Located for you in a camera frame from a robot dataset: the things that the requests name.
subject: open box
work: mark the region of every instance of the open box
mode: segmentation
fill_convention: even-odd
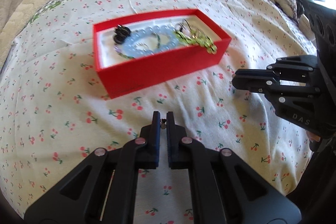
[[[200,28],[217,46],[216,54],[204,47],[177,47],[166,52],[127,60],[114,49],[113,36],[117,25],[131,31],[154,25],[172,25],[186,19]],[[217,65],[231,37],[197,9],[162,10],[115,18],[93,25],[95,69],[110,98],[116,98],[152,85]]]

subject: screw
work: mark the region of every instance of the screw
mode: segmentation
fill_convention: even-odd
[[[230,157],[232,155],[232,150],[228,148],[224,148],[222,149],[221,153],[224,157]]]
[[[181,141],[182,141],[182,143],[184,143],[184,144],[191,144],[191,143],[193,142],[193,139],[190,138],[190,137],[183,137],[183,138],[181,139]]]
[[[145,138],[136,138],[135,139],[135,143],[140,145],[140,144],[144,144],[146,142],[146,139]]]
[[[106,150],[104,148],[97,148],[95,151],[94,151],[94,154],[98,157],[100,156],[104,156],[106,153]]]

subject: bed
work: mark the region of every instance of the bed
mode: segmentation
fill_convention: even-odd
[[[312,43],[273,3],[37,1],[40,5],[29,11],[19,6],[24,17],[14,14],[0,37],[8,49],[0,76],[0,188],[21,217],[95,148],[113,150],[136,138],[156,110],[173,111],[176,124],[207,148],[231,148],[283,195],[295,189],[311,157],[305,130],[276,117],[263,95],[231,84],[239,68],[265,68],[278,57],[315,54]],[[220,64],[110,100],[94,69],[92,24],[194,7],[232,37]],[[159,168],[139,170],[134,223],[192,223],[188,174],[170,170],[161,147]]]

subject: cherry print fabric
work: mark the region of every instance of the cherry print fabric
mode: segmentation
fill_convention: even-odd
[[[93,67],[92,24],[194,7],[232,37],[220,64],[110,100]],[[0,82],[0,187],[22,217],[95,148],[113,150],[136,138],[153,111],[173,111],[176,123],[207,148],[231,148],[284,195],[309,162],[305,130],[276,117],[263,95],[231,83],[239,68],[315,52],[265,0],[63,0],[14,43]],[[168,168],[165,134],[159,168],[139,170],[134,223],[193,222],[188,174]]]

